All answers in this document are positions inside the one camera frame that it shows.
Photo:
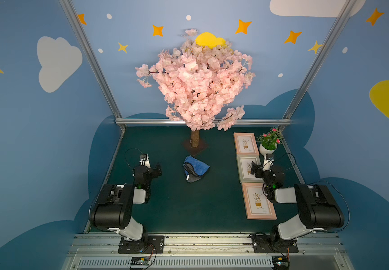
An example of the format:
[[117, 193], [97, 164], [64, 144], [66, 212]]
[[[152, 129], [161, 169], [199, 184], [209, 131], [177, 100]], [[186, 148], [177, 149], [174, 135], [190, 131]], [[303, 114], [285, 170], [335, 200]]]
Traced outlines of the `pink picture frame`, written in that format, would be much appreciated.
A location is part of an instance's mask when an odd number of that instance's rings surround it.
[[253, 133], [234, 133], [234, 141], [237, 155], [259, 155]]
[[274, 206], [263, 194], [262, 183], [242, 183], [247, 219], [276, 220]]

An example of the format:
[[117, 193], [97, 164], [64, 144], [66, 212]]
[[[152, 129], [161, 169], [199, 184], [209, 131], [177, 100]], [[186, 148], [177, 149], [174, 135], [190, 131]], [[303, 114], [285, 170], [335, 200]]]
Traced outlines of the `blue and grey cloth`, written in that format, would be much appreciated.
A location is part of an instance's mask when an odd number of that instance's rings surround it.
[[184, 160], [183, 168], [186, 181], [193, 183], [199, 181], [209, 171], [210, 166], [190, 155]]

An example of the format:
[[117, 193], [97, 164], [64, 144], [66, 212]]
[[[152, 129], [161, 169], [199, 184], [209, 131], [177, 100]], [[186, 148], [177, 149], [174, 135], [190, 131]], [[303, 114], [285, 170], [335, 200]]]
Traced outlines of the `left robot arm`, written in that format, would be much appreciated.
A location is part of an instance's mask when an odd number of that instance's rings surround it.
[[151, 198], [152, 180], [162, 175], [161, 165], [133, 169], [133, 183], [105, 184], [89, 211], [91, 225], [114, 232], [128, 242], [146, 243], [145, 227], [132, 217], [134, 204], [146, 204]]

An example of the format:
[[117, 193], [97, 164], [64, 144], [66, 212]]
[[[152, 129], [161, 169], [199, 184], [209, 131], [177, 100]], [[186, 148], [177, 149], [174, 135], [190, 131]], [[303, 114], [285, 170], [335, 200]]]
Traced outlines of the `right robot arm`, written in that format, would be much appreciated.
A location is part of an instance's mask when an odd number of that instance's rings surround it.
[[265, 166], [252, 162], [250, 174], [263, 179], [262, 191], [266, 198], [272, 203], [295, 204], [298, 209], [293, 218], [273, 227], [269, 243], [290, 244], [312, 232], [344, 225], [345, 216], [327, 186], [299, 183], [284, 188], [285, 173], [273, 165], [268, 170]]

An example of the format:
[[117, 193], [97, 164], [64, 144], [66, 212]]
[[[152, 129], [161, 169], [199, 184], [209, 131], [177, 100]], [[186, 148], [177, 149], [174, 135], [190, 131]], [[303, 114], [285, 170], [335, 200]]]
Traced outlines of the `white pot with flowers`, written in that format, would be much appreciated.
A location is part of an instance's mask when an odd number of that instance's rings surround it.
[[259, 152], [262, 156], [273, 154], [278, 145], [282, 143], [283, 135], [277, 128], [272, 128], [269, 132], [256, 137], [259, 142]]

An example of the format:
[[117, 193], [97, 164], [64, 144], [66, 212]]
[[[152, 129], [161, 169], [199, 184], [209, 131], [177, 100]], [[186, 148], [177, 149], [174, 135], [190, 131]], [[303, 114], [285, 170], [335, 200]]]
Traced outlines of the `right controller board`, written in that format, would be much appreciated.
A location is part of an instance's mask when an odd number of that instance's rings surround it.
[[289, 270], [290, 262], [285, 256], [274, 256], [272, 257], [273, 270]]

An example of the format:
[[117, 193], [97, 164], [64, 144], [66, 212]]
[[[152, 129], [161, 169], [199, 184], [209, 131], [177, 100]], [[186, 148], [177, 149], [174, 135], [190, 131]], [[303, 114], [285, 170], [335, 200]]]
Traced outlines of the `controller board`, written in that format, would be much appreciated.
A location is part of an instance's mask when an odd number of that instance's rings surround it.
[[274, 256], [272, 257], [273, 270], [289, 270], [290, 262], [285, 256]]
[[147, 268], [150, 260], [146, 257], [132, 257], [130, 259], [130, 268]]

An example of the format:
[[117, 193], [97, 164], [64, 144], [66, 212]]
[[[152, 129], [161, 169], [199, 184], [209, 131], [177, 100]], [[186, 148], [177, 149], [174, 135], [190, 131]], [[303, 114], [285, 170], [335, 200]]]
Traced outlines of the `left controller board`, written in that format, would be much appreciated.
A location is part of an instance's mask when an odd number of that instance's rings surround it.
[[150, 260], [146, 257], [132, 257], [130, 259], [130, 268], [147, 268]]

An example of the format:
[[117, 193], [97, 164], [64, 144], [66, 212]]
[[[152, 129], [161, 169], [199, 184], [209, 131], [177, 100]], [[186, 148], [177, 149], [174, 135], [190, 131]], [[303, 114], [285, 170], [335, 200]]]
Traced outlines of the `pink blossom artificial tree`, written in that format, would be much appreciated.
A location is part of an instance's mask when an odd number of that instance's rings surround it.
[[251, 85], [255, 74], [252, 56], [233, 50], [230, 42], [197, 29], [187, 29], [184, 37], [181, 48], [161, 51], [157, 63], [143, 64], [136, 75], [144, 88], [151, 87], [150, 79], [158, 84], [168, 104], [165, 115], [185, 122], [191, 130], [187, 149], [197, 154], [206, 147], [201, 130], [226, 131], [242, 119], [243, 106], [228, 108], [220, 120], [216, 116]]

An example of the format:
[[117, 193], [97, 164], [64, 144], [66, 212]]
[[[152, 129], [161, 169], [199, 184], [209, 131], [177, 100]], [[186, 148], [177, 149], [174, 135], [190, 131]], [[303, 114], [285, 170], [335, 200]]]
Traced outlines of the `green picture frame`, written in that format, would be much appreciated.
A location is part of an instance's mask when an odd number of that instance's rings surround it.
[[260, 159], [255, 155], [237, 155], [237, 165], [239, 173], [239, 182], [249, 183], [261, 183], [262, 178], [256, 178], [254, 174], [251, 174], [252, 162], [256, 165], [260, 165]]

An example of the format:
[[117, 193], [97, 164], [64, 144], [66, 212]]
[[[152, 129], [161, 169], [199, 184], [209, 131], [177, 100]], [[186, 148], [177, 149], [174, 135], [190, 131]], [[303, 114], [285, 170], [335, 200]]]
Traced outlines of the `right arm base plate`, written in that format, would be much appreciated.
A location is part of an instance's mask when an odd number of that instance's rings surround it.
[[296, 241], [283, 240], [279, 236], [266, 234], [250, 234], [252, 246], [255, 253], [298, 253]]

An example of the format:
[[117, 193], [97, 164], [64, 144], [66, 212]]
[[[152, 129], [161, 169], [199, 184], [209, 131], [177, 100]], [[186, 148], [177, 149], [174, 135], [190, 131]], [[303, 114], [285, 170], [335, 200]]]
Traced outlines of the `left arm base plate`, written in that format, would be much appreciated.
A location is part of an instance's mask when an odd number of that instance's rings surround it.
[[151, 253], [162, 254], [164, 252], [165, 236], [147, 236], [138, 241], [129, 241], [122, 238], [119, 243], [119, 254]]

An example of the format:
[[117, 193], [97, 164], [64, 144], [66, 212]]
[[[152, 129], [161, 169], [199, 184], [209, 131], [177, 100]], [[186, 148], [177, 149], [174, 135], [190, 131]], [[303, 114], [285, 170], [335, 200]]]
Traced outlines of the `aluminium front rail assembly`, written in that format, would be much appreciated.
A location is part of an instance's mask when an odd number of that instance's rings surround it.
[[[352, 270], [336, 234], [298, 239], [298, 253], [255, 253], [248, 233], [157, 233], [165, 236], [162, 254], [119, 254], [120, 237], [106, 233], [74, 237], [64, 270], [272, 270], [272, 257], [287, 257], [292, 270]], [[147, 268], [130, 268], [132, 257], [146, 257]]]

